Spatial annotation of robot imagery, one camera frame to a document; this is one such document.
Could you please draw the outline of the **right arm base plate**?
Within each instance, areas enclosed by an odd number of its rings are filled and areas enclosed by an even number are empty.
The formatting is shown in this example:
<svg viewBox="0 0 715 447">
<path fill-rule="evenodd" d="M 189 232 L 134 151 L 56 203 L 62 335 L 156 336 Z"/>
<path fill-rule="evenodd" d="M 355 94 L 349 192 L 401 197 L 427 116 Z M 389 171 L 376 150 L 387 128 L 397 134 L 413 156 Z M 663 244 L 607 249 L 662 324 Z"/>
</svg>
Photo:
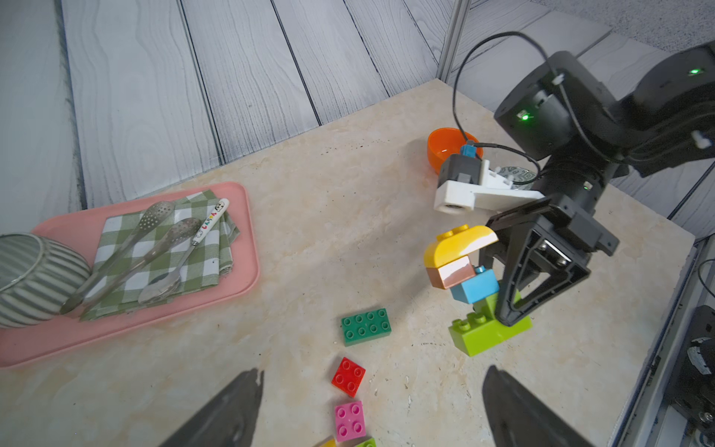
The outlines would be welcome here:
<svg viewBox="0 0 715 447">
<path fill-rule="evenodd" d="M 694 311 L 665 392 L 666 402 L 714 441 L 714 309 Z"/>
</svg>

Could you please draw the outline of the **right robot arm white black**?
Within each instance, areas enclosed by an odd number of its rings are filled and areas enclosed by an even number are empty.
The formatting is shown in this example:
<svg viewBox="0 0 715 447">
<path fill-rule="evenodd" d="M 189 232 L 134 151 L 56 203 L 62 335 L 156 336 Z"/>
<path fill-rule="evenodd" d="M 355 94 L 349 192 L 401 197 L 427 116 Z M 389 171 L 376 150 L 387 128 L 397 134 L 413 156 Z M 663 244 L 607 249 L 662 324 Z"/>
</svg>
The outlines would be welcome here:
<svg viewBox="0 0 715 447">
<path fill-rule="evenodd" d="M 591 255 L 618 238 L 594 216 L 616 177 L 643 177 L 714 155 L 714 46 L 661 61 L 622 99 L 573 54 L 554 53 L 499 105 L 495 120 L 544 167 L 539 197 L 488 221 L 497 244 L 482 264 L 504 266 L 495 316 L 513 326 L 590 275 Z"/>
</svg>

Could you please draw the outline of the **lime small lego brick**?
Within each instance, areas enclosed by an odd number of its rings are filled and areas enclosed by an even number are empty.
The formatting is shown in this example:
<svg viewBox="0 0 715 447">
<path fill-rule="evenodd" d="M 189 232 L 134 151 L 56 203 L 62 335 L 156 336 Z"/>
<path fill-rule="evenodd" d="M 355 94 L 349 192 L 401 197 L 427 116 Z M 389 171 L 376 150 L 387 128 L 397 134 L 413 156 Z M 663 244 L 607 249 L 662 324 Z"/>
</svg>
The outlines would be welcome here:
<svg viewBox="0 0 715 447">
<path fill-rule="evenodd" d="M 521 313 L 515 309 L 517 305 L 521 303 L 521 292 L 519 290 L 516 290 L 513 299 L 510 301 L 515 308 L 508 311 L 506 318 L 499 317 L 498 303 L 499 293 L 497 292 L 474 303 L 469 316 L 473 320 L 476 320 L 478 325 L 491 324 L 493 321 L 498 321 L 502 325 L 511 327 L 522 320 Z"/>
</svg>

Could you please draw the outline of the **cyan small lego brick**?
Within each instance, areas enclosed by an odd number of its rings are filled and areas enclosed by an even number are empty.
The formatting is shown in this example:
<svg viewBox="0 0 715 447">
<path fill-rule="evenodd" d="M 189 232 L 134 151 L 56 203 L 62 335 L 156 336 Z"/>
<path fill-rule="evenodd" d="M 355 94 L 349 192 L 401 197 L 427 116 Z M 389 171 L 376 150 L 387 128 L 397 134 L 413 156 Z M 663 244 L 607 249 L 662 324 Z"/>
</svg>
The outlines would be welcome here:
<svg viewBox="0 0 715 447">
<path fill-rule="evenodd" d="M 477 275 L 450 288 L 454 300 L 472 305 L 499 292 L 499 283 L 495 272 L 480 266 Z"/>
</svg>

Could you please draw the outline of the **lime long lego brick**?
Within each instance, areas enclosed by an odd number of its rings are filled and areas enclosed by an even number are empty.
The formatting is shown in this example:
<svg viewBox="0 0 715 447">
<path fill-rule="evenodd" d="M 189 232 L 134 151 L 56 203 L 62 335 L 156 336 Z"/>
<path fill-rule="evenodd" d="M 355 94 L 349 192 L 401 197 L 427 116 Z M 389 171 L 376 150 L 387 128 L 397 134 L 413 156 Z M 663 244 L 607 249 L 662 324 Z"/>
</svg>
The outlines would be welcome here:
<svg viewBox="0 0 715 447">
<path fill-rule="evenodd" d="M 532 320 L 529 318 L 508 327 L 495 318 L 470 313 L 465 320 L 454 320 L 449 327 L 449 333 L 457 349 L 469 357 L 474 357 L 529 331 L 532 327 Z"/>
</svg>

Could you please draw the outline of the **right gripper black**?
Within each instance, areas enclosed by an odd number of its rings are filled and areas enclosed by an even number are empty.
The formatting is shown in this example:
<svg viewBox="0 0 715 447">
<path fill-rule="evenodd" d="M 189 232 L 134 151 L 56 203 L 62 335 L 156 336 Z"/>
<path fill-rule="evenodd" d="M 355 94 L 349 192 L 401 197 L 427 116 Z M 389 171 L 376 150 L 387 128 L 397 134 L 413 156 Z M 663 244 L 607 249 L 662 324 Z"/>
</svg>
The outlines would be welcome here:
<svg viewBox="0 0 715 447">
<path fill-rule="evenodd" d="M 485 250 L 485 262 L 504 264 L 498 312 L 506 318 L 516 290 L 522 320 L 557 295 L 590 276 L 592 253 L 614 255 L 619 239 L 592 212 L 556 194 L 493 216 L 487 227 L 498 241 Z"/>
</svg>

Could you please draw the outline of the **yellow long lego brick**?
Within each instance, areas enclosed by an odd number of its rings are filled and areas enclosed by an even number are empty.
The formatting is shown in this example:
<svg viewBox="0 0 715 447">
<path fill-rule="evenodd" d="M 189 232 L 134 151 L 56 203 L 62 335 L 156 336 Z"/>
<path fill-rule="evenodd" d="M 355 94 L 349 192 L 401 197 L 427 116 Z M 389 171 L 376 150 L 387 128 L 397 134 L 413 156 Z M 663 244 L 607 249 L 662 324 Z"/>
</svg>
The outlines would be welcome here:
<svg viewBox="0 0 715 447">
<path fill-rule="evenodd" d="M 485 225 L 461 225 L 437 236 L 424 254 L 426 268 L 439 268 L 470 255 L 498 241 L 498 236 Z"/>
</svg>

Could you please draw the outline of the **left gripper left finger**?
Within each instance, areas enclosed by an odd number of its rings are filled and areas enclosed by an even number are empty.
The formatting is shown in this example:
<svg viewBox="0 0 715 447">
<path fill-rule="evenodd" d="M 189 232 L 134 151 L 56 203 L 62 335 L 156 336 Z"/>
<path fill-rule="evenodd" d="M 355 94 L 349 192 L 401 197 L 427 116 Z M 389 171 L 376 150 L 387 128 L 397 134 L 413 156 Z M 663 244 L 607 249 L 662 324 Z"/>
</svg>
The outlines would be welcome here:
<svg viewBox="0 0 715 447">
<path fill-rule="evenodd" d="M 160 446 L 251 446 L 263 393 L 264 371 L 241 372 Z"/>
</svg>

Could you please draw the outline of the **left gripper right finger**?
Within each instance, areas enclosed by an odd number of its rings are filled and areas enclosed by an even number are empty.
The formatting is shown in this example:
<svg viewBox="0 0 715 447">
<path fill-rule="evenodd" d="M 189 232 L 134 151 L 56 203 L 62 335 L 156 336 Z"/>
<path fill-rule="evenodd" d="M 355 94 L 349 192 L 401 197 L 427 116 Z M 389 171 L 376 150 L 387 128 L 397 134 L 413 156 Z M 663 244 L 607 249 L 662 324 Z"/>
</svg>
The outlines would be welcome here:
<svg viewBox="0 0 715 447">
<path fill-rule="evenodd" d="M 506 371 L 492 365 L 482 397 L 496 446 L 592 446 Z"/>
</svg>

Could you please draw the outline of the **brown small lego brick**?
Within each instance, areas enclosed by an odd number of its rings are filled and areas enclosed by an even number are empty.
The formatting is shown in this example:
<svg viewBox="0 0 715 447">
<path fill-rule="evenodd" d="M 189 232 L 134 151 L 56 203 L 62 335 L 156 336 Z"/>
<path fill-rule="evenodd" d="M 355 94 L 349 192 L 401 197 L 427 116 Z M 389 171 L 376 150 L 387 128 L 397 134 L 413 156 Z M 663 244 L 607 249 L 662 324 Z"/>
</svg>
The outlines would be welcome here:
<svg viewBox="0 0 715 447">
<path fill-rule="evenodd" d="M 449 290 L 477 275 L 468 256 L 458 258 L 441 267 L 427 267 L 426 273 L 431 285 L 441 290 Z"/>
</svg>

